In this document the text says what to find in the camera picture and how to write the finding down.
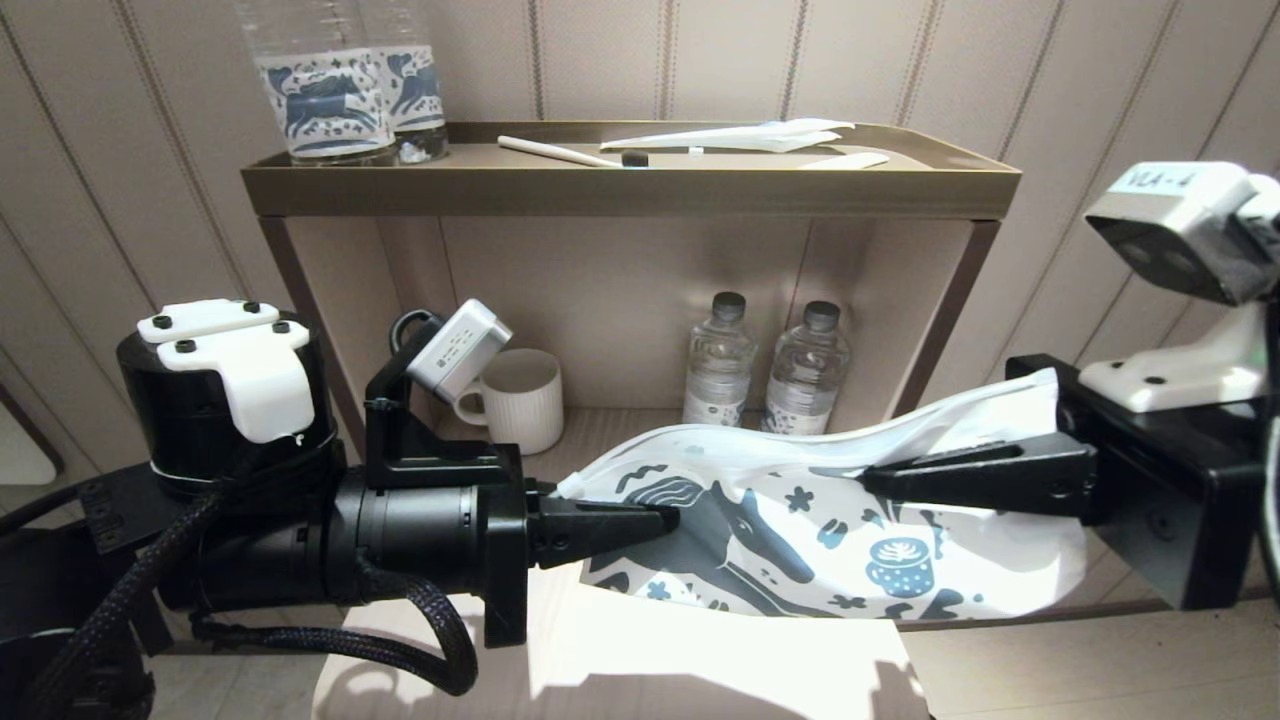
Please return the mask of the large blue-label water bottle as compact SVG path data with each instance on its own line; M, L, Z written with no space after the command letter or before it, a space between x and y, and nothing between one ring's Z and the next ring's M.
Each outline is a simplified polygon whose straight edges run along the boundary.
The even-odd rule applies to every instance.
M380 72L358 0L232 0L268 104L301 161L388 149Z
M401 165L448 152L439 72L426 0L357 0L381 88L381 109Z

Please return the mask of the small clear water bottle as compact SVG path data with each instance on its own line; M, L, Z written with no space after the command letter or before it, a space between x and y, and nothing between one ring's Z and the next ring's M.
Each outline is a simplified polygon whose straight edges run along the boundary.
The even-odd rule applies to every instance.
M742 295L719 292L690 331L682 423L741 425L758 351L745 311Z
M827 432L845 378L851 350L836 304L813 301L801 322L774 346L760 429L781 436Z

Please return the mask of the white packet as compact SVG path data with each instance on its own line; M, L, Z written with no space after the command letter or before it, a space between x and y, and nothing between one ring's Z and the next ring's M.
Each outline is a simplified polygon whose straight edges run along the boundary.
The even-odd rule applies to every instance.
M602 151L652 149L719 149L749 152L792 152L841 138L842 129L855 129L852 122L800 118L773 120L759 126L737 126L678 133L649 135L600 143Z

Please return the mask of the beige shelf unit bronze tray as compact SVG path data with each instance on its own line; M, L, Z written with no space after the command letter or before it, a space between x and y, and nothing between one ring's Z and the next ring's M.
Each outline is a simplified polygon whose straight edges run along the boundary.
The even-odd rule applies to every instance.
M420 304L481 299L518 345L562 363L572 407L676 409L687 327L719 290L748 297L765 346L805 304L844 306L855 351L831 425L911 411L1009 214L1018 169L890 126L826 151L884 154L865 170L804 154L658 152L646 169L576 167L499 136L594 152L684 122L458 123L439 161L246 167L293 305L323 329L334 406L362 461L365 388L387 327Z

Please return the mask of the white toothbrush dark bristles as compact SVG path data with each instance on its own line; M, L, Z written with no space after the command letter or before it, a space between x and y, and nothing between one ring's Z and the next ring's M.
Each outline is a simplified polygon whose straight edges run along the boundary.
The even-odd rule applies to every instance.
M497 138L497 143L500 149L507 149L516 152L524 152L539 158L547 158L557 161L566 161L580 167L649 168L650 165L648 154L644 151L635 151L635 150L625 151L621 156L621 160L611 160L600 158L598 155L575 151L553 143L543 143L526 138L516 138L506 135L500 135Z

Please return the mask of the white blue-patterned plastic bag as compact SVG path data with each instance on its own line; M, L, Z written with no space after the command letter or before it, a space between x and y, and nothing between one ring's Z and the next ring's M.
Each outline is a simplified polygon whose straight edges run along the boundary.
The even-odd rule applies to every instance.
M1018 618L1085 574L1076 519L869 491L874 466L992 448L1057 427L1059 377L1033 372L832 436L663 427L558 484L561 497L678 510L667 536L591 557L585 584L772 618Z

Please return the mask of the white wall panel dark frame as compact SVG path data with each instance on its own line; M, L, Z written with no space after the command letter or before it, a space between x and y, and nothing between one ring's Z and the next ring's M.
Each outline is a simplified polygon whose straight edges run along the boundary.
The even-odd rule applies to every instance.
M65 480L67 465L18 397L0 383L0 487L47 488Z

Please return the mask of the white ribbed mug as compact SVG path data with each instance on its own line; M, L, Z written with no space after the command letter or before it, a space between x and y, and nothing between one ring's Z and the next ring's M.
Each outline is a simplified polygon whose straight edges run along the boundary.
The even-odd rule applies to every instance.
M561 364L541 350L500 351L452 407L494 445L515 445L524 456L545 452L564 430Z

